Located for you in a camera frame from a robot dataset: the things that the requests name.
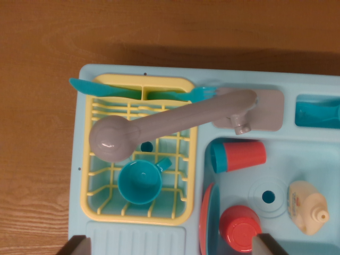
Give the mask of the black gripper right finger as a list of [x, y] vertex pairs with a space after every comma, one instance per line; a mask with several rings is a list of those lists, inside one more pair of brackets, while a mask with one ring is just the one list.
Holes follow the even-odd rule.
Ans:
[[252, 255], [288, 255], [283, 247], [268, 233], [252, 238]]

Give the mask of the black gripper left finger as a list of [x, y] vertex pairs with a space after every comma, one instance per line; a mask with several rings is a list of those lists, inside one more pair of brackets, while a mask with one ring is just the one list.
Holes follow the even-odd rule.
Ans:
[[91, 255], [91, 238], [85, 235], [74, 235], [62, 247], [65, 255]]

